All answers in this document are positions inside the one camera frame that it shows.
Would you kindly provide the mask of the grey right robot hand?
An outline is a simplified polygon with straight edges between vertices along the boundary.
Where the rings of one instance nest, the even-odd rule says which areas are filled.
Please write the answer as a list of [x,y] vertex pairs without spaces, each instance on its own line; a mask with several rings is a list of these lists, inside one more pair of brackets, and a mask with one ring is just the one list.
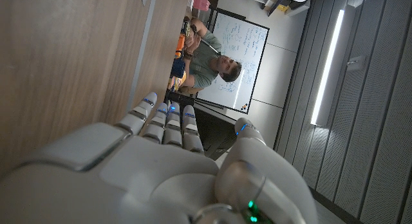
[[117,124],[84,126],[1,178],[2,223],[317,223],[303,177],[240,118],[221,165],[194,108],[146,95]]

